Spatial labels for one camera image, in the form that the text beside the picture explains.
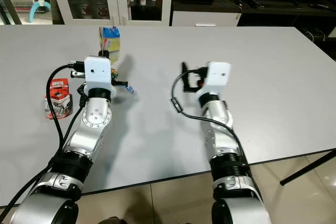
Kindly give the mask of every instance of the mug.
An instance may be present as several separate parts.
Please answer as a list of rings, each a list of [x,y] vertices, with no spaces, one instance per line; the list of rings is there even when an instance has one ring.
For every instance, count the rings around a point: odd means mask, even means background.
[[[98,15],[101,19],[110,19],[109,10],[106,5],[99,6],[98,10]]]
[[[80,5],[80,13],[84,15],[91,15],[92,11],[90,9],[89,4],[81,4]]]

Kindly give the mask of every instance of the blue object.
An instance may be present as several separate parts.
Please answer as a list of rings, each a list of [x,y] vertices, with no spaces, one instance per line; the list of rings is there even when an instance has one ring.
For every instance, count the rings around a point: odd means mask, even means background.
[[[44,1],[44,6],[48,9],[51,10],[50,4],[46,1]],[[29,22],[32,23],[33,19],[34,19],[34,14],[35,11],[37,10],[37,8],[40,7],[40,3],[39,1],[36,1],[35,3],[33,3],[33,5],[30,8],[30,12],[29,12]]]
[[[120,33],[119,33],[119,30],[115,26],[113,26],[112,28],[104,27],[103,37],[104,38],[120,38]]]
[[[125,88],[126,88],[126,90],[127,90],[128,92],[130,92],[131,94],[134,94],[134,89],[133,89],[132,86],[127,86],[127,87],[125,87]]]

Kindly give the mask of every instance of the black table leg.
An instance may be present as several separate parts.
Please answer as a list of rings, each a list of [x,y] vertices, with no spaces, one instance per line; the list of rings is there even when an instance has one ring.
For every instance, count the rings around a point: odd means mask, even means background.
[[[291,182],[292,180],[300,177],[301,175],[313,170],[314,168],[324,164],[325,162],[329,161],[330,159],[336,157],[336,150],[333,150],[329,152],[328,154],[325,154],[325,156],[319,158],[318,160],[314,161],[313,163],[307,165],[306,167],[302,168],[301,170],[297,171],[296,173],[290,175],[289,177],[283,179],[280,181],[280,185],[284,186],[288,182]]]

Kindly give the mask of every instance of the drawer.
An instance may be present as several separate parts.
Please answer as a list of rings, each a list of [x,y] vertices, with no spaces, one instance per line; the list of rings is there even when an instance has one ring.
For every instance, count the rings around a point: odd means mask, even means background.
[[[237,26],[241,13],[173,12],[172,26]]]
[[[329,34],[328,37],[329,37],[329,38],[336,38],[336,27],[335,27],[334,30]]]

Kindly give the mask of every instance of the cabinet handle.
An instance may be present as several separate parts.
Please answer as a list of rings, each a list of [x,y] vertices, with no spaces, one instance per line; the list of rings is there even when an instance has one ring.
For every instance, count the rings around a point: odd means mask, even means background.
[[[217,26],[215,23],[195,23],[194,26]]]
[[[116,21],[117,21],[117,17],[116,17],[116,15],[112,15],[112,24],[113,24],[114,26],[116,26]]]
[[[126,16],[122,16],[121,17],[121,21],[122,21],[122,25],[123,26],[126,26],[128,24],[128,20],[127,20],[127,17]]]

